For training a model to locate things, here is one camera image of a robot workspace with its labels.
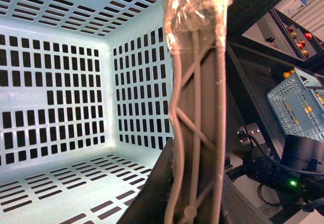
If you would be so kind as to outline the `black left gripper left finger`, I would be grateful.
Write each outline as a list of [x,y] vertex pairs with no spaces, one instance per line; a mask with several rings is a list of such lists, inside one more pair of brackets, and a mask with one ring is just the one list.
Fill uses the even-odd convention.
[[119,223],[164,223],[173,184],[174,140],[169,138],[147,181]]

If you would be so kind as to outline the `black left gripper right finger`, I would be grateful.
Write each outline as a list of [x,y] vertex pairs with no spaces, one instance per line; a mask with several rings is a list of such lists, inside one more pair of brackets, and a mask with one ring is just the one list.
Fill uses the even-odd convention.
[[272,223],[240,193],[227,175],[223,177],[222,211],[227,223]]

